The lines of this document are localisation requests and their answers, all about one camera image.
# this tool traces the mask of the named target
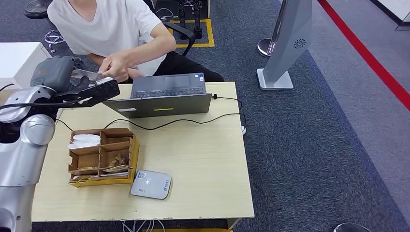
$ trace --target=black pants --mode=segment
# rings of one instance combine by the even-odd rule
[[[205,82],[222,82],[223,77],[204,66],[182,56],[176,52],[170,52],[162,61],[154,76],[175,75],[186,73],[204,73]],[[121,82],[120,84],[130,84],[132,79]]]

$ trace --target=man's hand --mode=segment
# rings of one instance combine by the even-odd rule
[[[136,77],[141,77],[141,76],[145,76],[145,75],[141,71],[139,71],[138,69],[128,68],[128,76],[130,76],[132,79],[134,79]]]
[[[120,51],[106,57],[98,70],[105,77],[112,77],[117,82],[128,80],[129,51]]]

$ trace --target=light wood tabletop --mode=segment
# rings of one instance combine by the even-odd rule
[[[207,83],[207,92],[236,98],[233,82]],[[116,99],[128,98],[131,85],[120,85]],[[211,101],[209,113],[132,119],[155,127],[176,119],[207,121],[238,113],[234,100]],[[60,119],[73,130],[99,129],[124,118],[104,104],[64,110]],[[68,184],[70,131],[60,122],[49,144],[34,196],[33,221],[202,219],[254,217],[248,168],[239,115],[207,124],[177,122],[146,131],[129,122],[110,128],[129,128],[140,143],[137,170],[168,173],[172,185],[165,200],[136,197],[130,184],[75,188]]]

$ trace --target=laptop keyboard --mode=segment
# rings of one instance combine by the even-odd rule
[[[176,90],[157,90],[157,91],[143,91],[135,92],[133,98],[152,98],[164,96],[179,96],[204,93],[204,88],[179,88]]]

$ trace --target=gray robot arm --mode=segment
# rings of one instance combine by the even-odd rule
[[[0,232],[31,231],[31,208],[59,108],[91,107],[119,94],[117,82],[104,78],[89,85],[70,82],[73,61],[40,63],[32,87],[13,93],[0,106]]]

